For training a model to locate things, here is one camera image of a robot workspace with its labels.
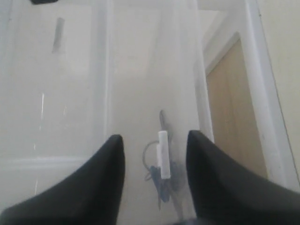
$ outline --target beige wall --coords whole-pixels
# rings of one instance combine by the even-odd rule
[[[300,172],[300,1],[257,0],[298,173]]]

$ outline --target black object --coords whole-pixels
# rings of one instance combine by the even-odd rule
[[[58,0],[31,0],[34,5],[57,2]]]
[[[239,165],[190,131],[187,174],[198,218],[217,224],[300,224],[300,195]]]
[[[113,135],[61,183],[5,210],[1,225],[116,224],[124,183],[123,140]]]

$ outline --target door frame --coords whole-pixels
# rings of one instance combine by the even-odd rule
[[[201,9],[224,12],[215,18],[202,40],[206,75],[236,41],[241,39],[268,177],[281,186],[300,191],[256,0],[201,0],[201,2],[205,6]]]

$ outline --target wooden door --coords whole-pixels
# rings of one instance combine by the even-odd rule
[[[240,40],[208,75],[207,83],[216,145],[267,177]]]

